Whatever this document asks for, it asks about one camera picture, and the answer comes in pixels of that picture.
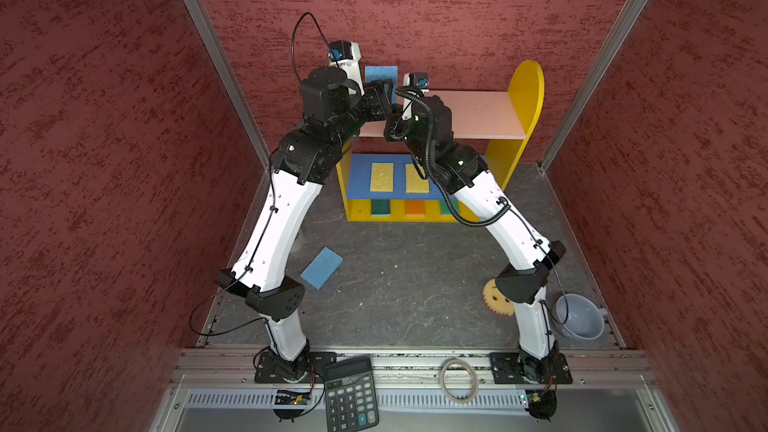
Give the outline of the orange sponge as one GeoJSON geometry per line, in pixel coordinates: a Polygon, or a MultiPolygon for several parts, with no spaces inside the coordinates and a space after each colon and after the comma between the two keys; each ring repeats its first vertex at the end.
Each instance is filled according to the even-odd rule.
{"type": "Polygon", "coordinates": [[[406,217],[424,217],[426,215],[425,201],[423,200],[405,201],[404,212],[406,217]]]}

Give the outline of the blue sponge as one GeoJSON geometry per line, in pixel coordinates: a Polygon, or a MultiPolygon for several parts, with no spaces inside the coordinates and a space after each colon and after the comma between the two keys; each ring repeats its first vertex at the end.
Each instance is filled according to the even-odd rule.
{"type": "Polygon", "coordinates": [[[364,67],[365,81],[372,82],[376,80],[390,81],[388,86],[390,92],[390,101],[392,103],[397,102],[397,96],[394,90],[398,86],[398,67],[397,66],[372,66],[366,65],[364,67]]]}
{"type": "Polygon", "coordinates": [[[324,247],[304,269],[300,277],[319,290],[341,266],[342,262],[343,258],[339,254],[324,247]]]}

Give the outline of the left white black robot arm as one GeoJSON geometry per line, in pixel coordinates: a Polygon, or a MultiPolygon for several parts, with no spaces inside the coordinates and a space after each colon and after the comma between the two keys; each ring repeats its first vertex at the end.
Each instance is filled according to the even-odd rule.
{"type": "Polygon", "coordinates": [[[252,235],[241,256],[217,279],[265,323],[267,354],[286,382],[298,382],[310,371],[310,346],[298,312],[305,287],[285,273],[291,248],[346,145],[364,124],[392,113],[393,91],[390,79],[363,84],[337,67],[316,69],[300,83],[302,122],[279,141],[252,235]]]}

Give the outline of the dark green scouring sponge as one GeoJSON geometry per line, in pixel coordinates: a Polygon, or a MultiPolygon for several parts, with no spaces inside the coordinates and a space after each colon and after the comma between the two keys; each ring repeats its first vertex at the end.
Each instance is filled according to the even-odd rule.
{"type": "Polygon", "coordinates": [[[391,215],[391,203],[389,200],[374,199],[371,201],[371,216],[385,217],[391,215]]]}

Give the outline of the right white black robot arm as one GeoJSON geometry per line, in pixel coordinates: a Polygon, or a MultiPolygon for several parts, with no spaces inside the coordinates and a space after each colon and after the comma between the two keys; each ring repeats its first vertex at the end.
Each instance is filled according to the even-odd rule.
{"type": "Polygon", "coordinates": [[[407,146],[416,170],[436,186],[457,222],[486,229],[502,248],[508,264],[495,278],[495,286],[514,307],[520,374],[529,383],[553,381],[559,346],[546,311],[546,286],[565,246],[537,232],[484,159],[454,140],[452,112],[439,97],[427,97],[411,86],[399,87],[395,94],[403,104],[392,108],[385,138],[407,146]]]}

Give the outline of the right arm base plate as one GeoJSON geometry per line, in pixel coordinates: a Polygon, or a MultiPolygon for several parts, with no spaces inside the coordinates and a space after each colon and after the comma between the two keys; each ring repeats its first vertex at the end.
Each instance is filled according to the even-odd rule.
{"type": "Polygon", "coordinates": [[[494,352],[489,355],[494,383],[514,385],[571,385],[573,377],[564,354],[536,359],[529,354],[494,352]]]}

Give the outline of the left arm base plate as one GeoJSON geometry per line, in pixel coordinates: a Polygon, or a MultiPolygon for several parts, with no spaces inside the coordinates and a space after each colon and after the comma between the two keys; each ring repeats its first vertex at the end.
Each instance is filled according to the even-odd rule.
{"type": "Polygon", "coordinates": [[[324,377],[325,369],[336,359],[334,352],[306,352],[294,361],[287,361],[267,350],[254,358],[253,381],[257,384],[310,383],[317,374],[324,377]]]}

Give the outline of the bright green sponge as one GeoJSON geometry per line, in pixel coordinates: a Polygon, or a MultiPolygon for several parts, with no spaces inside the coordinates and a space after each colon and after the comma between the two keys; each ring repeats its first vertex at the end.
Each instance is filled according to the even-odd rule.
{"type": "Polygon", "coordinates": [[[458,212],[460,209],[459,202],[456,199],[451,199],[450,205],[448,205],[448,203],[445,200],[440,200],[439,206],[440,206],[440,214],[442,216],[452,216],[452,210],[454,210],[455,212],[458,212]]]}

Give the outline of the yellow smiley face sponge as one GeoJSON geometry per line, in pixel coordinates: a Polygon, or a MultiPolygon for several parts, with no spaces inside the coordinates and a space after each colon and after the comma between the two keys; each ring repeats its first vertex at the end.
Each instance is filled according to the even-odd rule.
{"type": "Polygon", "coordinates": [[[482,291],[486,307],[498,316],[510,317],[515,314],[514,304],[497,288],[494,279],[489,280],[482,291]]]}

